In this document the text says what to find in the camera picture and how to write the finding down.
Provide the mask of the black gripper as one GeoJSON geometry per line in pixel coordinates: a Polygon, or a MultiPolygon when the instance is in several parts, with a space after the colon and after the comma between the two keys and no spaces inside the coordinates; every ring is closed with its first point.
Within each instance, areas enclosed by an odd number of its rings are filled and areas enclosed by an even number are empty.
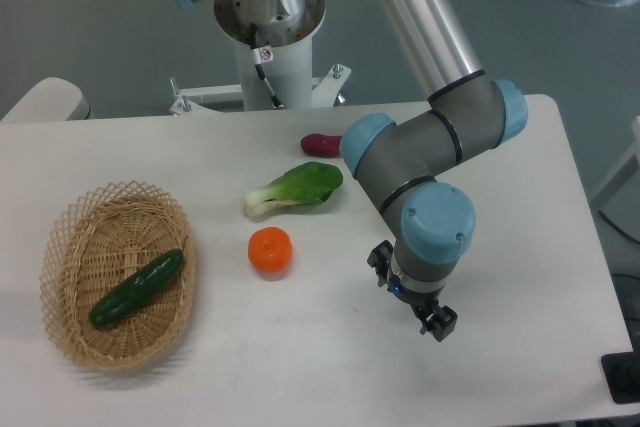
{"type": "Polygon", "coordinates": [[[453,309],[439,305],[438,298],[446,280],[419,281],[405,272],[392,255],[391,242],[384,240],[368,256],[367,264],[374,269],[378,286],[386,286],[389,292],[412,307],[421,324],[421,335],[429,333],[437,342],[442,342],[455,330],[458,320],[453,309]]]}

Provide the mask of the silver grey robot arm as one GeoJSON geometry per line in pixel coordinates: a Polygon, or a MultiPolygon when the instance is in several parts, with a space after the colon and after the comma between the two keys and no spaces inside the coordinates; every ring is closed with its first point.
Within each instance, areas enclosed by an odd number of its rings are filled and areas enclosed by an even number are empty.
{"type": "MultiPolygon", "coordinates": [[[[234,45],[246,110],[332,102],[329,82],[314,83],[311,73],[311,40],[324,20],[324,0],[213,2],[234,45]]],[[[438,176],[518,135],[528,108],[511,82],[486,77],[448,0],[380,2],[429,109],[400,124],[368,115],[347,129],[340,153],[393,234],[371,252],[370,266],[380,284],[412,308],[422,331],[442,340],[457,316],[438,297],[476,219],[469,198],[438,176]]]]}

